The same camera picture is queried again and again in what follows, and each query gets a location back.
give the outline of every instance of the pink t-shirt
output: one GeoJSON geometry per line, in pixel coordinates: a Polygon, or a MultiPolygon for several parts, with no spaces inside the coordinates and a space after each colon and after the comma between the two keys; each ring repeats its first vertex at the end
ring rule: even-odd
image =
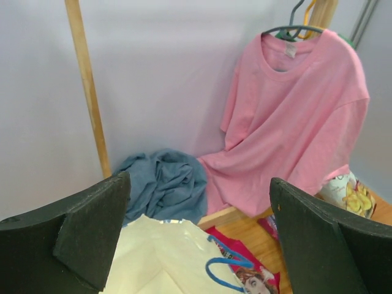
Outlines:
{"type": "Polygon", "coordinates": [[[335,32],[290,45],[258,35],[235,69],[220,126],[225,149],[199,158],[208,214],[228,205],[264,212],[273,177],[315,195],[348,173],[368,103],[361,62],[335,32]]]}

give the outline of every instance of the blue strap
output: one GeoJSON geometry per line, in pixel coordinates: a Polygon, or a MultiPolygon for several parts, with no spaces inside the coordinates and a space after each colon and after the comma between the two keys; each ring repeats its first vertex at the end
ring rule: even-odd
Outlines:
{"type": "Polygon", "coordinates": [[[217,278],[209,269],[209,266],[212,265],[213,263],[223,263],[225,265],[236,265],[236,266],[240,266],[243,268],[253,268],[254,264],[252,262],[250,262],[248,259],[246,259],[245,257],[243,257],[241,254],[232,251],[230,248],[228,248],[225,244],[223,244],[222,242],[220,242],[216,237],[209,235],[207,238],[208,241],[214,241],[215,243],[217,243],[218,245],[220,245],[220,247],[222,247],[225,251],[227,251],[228,253],[232,254],[232,256],[237,257],[239,260],[232,260],[232,259],[228,259],[228,258],[223,258],[223,257],[215,257],[212,258],[210,260],[207,261],[206,263],[206,272],[207,275],[214,281],[217,282],[218,284],[224,286],[224,287],[228,287],[234,290],[237,290],[241,293],[245,293],[245,290],[243,287],[239,287],[239,286],[234,286],[228,282],[225,282],[219,278],[217,278]]]}

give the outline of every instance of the printed bag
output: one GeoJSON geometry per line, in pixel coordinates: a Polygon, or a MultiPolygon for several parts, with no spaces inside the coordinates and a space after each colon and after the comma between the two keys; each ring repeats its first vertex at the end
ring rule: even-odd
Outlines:
{"type": "MultiPolygon", "coordinates": [[[[244,258],[254,264],[253,269],[244,268],[242,266],[231,265],[234,273],[244,284],[248,294],[279,294],[279,282],[281,276],[279,273],[273,274],[268,271],[265,266],[253,256],[248,248],[239,240],[227,238],[215,227],[209,228],[207,231],[210,235],[217,238],[220,242],[225,244],[231,251],[235,251],[244,258]]],[[[231,253],[225,251],[219,244],[218,247],[222,255],[227,259],[234,259],[231,253]]]]}

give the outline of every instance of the wooden pole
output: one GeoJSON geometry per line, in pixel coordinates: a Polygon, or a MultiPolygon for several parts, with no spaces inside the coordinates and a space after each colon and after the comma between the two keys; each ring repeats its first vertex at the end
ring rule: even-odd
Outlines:
{"type": "MultiPolygon", "coordinates": [[[[317,0],[313,8],[309,25],[318,26],[320,28],[329,27],[338,2],[338,0],[317,0]]],[[[317,32],[312,32],[310,38],[318,35],[317,32]]]]}
{"type": "Polygon", "coordinates": [[[72,32],[73,44],[79,63],[79,70],[83,82],[83,89],[90,115],[92,131],[96,141],[100,166],[104,178],[111,176],[110,163],[108,153],[106,150],[104,130],[100,120],[98,100],[96,88],[94,86],[94,79],[92,78],[91,62],[88,53],[85,29],[81,17],[79,0],[65,0],[68,13],[68,20],[72,32]]]}

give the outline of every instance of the crumpled blue shirt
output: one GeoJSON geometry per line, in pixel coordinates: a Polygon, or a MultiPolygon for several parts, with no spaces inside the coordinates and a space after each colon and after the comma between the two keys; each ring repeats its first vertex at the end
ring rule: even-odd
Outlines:
{"type": "Polygon", "coordinates": [[[188,154],[164,149],[128,157],[116,173],[130,174],[130,201],[123,225],[142,214],[153,219],[187,219],[197,224],[207,212],[206,173],[188,154]]]}

